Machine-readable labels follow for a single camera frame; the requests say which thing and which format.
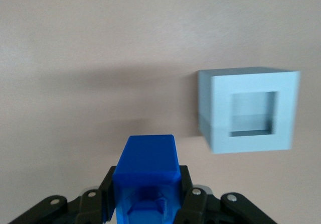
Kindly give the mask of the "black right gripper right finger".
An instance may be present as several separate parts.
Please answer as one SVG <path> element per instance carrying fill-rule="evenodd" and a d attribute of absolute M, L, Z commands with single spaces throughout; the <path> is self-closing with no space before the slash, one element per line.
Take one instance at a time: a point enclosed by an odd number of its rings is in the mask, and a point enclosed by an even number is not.
<path fill-rule="evenodd" d="M 236 192 L 216 198 L 204 188 L 193 186 L 189 169 L 180 166 L 181 203 L 173 223 L 276 223 L 244 195 Z"/>

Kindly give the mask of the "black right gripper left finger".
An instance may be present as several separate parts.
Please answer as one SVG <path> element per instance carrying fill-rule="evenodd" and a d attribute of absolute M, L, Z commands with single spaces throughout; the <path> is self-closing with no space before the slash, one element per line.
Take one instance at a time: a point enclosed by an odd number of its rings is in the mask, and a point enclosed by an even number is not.
<path fill-rule="evenodd" d="M 90 188 L 73 201 L 52 195 L 41 200 L 10 223 L 107 223 L 116 209 L 110 167 L 97 188 Z"/>

